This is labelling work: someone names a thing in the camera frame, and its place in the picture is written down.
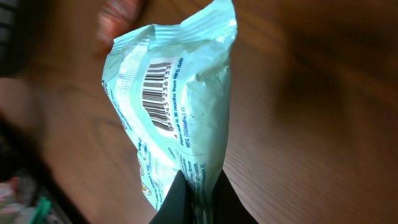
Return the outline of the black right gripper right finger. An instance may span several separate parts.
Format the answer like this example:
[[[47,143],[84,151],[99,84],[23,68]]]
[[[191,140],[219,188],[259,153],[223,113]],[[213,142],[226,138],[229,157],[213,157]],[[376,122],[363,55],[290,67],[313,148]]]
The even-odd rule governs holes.
[[[214,187],[213,207],[216,224],[258,224],[241,203],[224,170]]]

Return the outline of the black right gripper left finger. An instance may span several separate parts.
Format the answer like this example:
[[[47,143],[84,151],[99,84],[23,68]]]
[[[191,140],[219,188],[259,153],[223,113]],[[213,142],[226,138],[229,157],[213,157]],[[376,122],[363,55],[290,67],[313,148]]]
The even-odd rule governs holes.
[[[169,192],[150,224],[189,224],[190,189],[182,171],[178,171]]]

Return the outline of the teal wet wipes pack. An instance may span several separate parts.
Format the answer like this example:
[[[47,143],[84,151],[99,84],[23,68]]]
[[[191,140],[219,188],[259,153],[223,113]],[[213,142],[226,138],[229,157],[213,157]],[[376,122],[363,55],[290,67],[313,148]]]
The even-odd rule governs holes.
[[[159,210],[182,172],[209,205],[229,128],[230,51],[238,26],[231,0],[183,22],[151,24],[114,40],[102,85],[137,149],[142,192]]]

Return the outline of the red orange snack bar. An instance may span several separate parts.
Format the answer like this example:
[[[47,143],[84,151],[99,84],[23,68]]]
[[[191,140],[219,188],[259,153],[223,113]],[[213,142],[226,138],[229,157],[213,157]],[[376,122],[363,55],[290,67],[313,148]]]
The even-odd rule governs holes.
[[[98,13],[98,25],[93,51],[103,59],[113,48],[114,39],[127,33],[135,23],[145,0],[106,0]]]

